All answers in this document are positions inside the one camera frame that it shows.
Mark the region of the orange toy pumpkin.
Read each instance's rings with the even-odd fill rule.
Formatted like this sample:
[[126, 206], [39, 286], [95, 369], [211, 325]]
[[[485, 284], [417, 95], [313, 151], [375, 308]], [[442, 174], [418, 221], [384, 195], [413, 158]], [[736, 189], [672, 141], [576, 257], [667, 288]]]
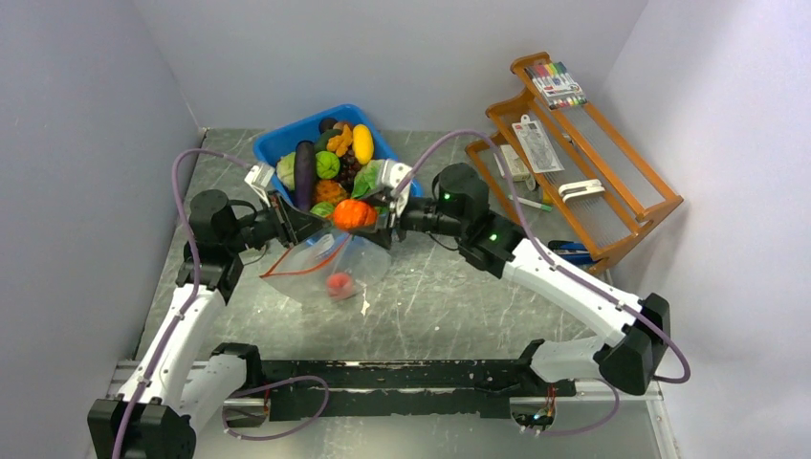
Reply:
[[331, 217], [338, 229], [354, 230], [374, 225], [378, 218], [378, 211], [364, 201], [346, 199], [336, 205]]

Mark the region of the clear zip top bag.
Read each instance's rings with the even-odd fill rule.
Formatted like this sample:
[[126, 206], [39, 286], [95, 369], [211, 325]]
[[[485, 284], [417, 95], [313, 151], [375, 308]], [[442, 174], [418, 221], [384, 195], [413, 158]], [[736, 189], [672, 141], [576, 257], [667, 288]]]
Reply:
[[330, 274], [349, 273], [355, 281], [356, 295], [380, 282], [390, 264], [386, 249], [365, 238], [330, 229], [286, 250], [260, 278], [302, 304], [340, 301], [327, 294], [326, 278]]

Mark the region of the red toy peach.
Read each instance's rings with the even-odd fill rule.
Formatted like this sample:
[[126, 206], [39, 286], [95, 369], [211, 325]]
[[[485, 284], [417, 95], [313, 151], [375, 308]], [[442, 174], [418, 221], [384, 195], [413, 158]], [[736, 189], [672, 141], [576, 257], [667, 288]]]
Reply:
[[355, 281], [349, 273], [332, 273], [326, 278], [326, 289], [330, 298], [343, 300], [355, 293]]

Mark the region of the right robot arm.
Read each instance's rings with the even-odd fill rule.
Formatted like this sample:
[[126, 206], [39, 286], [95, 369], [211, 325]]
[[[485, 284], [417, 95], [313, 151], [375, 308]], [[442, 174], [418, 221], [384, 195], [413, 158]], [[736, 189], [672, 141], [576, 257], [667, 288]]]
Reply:
[[669, 303], [663, 297], [622, 291], [548, 249], [491, 209], [489, 187], [471, 166], [445, 167], [428, 197], [411, 195], [410, 170], [384, 161], [376, 184], [361, 197], [382, 214], [363, 234], [451, 236], [471, 266], [547, 298], [593, 331], [587, 339], [542, 343], [515, 372], [524, 394], [540, 395], [563, 380], [601, 379], [642, 395], [657, 380], [670, 344]]

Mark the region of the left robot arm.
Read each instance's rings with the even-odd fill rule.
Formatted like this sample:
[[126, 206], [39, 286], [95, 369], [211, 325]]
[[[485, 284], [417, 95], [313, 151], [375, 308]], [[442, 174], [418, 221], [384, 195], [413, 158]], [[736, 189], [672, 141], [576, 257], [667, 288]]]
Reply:
[[129, 379], [88, 413], [98, 458], [190, 458], [199, 431], [226, 400], [278, 387], [250, 344], [222, 343], [199, 372], [192, 368], [239, 282], [242, 252], [273, 240], [291, 248], [330, 223], [291, 206], [276, 191], [246, 216], [236, 216], [239, 205], [210, 189], [197, 194], [190, 212], [181, 215], [190, 235], [164, 321]]

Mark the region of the green toy cabbage front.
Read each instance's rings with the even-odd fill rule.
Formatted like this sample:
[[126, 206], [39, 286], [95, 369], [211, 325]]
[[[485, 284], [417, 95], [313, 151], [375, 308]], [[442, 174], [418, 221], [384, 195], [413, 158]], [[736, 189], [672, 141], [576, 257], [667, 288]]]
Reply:
[[336, 206], [329, 202], [320, 202], [313, 205], [310, 212], [318, 217], [331, 219]]

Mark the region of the green toy lettuce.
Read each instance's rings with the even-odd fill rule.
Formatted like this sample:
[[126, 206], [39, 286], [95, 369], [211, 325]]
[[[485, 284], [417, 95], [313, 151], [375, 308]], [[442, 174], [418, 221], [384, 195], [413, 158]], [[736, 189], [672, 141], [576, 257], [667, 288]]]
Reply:
[[384, 160], [371, 160], [361, 168], [354, 179], [351, 192], [353, 199], [360, 199], [370, 194], [377, 187], [378, 175], [383, 165]]

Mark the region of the green toy ball vegetable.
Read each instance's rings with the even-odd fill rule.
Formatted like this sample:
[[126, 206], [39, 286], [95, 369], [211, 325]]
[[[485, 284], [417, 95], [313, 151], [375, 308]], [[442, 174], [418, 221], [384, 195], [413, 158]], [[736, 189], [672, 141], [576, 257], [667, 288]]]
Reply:
[[316, 173], [322, 180], [331, 180], [340, 173], [340, 159], [336, 153], [327, 150], [316, 154]]

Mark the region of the purple toy eggplant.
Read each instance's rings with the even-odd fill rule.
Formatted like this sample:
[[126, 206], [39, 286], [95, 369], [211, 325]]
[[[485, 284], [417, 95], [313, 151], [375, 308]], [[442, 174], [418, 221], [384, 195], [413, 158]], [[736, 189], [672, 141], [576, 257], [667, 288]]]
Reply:
[[317, 178], [317, 160], [314, 144], [301, 141], [296, 146], [294, 163], [296, 206], [302, 211], [309, 211]]

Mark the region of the dark toy grapes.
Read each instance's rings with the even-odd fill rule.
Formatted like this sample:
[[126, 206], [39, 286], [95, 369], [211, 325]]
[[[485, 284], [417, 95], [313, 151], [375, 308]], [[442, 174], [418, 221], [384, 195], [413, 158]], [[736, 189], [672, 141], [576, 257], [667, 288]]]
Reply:
[[339, 185], [351, 192], [354, 189], [355, 178], [362, 169], [362, 164], [358, 161], [353, 150], [348, 150], [339, 157], [340, 171], [335, 180]]

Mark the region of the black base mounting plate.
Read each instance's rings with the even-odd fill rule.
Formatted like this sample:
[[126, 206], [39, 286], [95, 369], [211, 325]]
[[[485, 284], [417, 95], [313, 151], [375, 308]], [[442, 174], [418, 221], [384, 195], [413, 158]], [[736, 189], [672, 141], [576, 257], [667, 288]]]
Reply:
[[573, 382], [548, 383], [525, 359], [262, 362], [264, 380], [303, 376], [270, 392], [270, 418], [477, 415], [509, 419], [519, 399], [572, 397]]

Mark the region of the white stapler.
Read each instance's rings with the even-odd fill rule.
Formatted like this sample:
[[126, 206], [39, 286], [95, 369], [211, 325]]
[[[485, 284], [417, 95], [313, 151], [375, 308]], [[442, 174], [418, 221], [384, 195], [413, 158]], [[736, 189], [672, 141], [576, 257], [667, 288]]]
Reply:
[[603, 183], [599, 179], [583, 180], [563, 184], [558, 188], [558, 194], [563, 203], [575, 202], [600, 196], [605, 193]]

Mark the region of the wooden rack shelf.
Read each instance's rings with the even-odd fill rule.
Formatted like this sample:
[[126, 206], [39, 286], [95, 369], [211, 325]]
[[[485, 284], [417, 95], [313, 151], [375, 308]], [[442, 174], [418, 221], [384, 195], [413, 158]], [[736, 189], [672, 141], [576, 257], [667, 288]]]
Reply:
[[[545, 52], [513, 61], [511, 71], [523, 87], [517, 96], [487, 108], [486, 115], [495, 127], [490, 140], [497, 146], [510, 145], [527, 163], [512, 124], [524, 114], [539, 121], [564, 169], [531, 176], [595, 259], [589, 272], [603, 273], [637, 247], [684, 199], [593, 103], [557, 110], [547, 107], [525, 69], [551, 62]], [[590, 179], [599, 179], [605, 193], [562, 202], [559, 186]]]

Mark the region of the blue stapler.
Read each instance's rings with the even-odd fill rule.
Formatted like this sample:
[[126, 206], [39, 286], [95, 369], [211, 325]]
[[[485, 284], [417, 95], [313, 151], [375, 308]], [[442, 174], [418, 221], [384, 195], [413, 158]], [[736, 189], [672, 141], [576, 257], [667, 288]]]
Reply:
[[547, 247], [565, 261], [578, 267], [588, 267], [596, 263], [589, 250], [580, 242], [550, 240]]

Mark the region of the coloured marker pen pack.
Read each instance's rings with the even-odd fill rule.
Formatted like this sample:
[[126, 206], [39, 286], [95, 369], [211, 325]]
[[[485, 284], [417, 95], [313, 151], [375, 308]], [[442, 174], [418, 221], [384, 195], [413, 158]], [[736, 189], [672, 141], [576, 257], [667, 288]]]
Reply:
[[580, 106], [588, 102], [585, 92], [562, 62], [536, 63], [528, 66], [525, 73], [550, 110]]

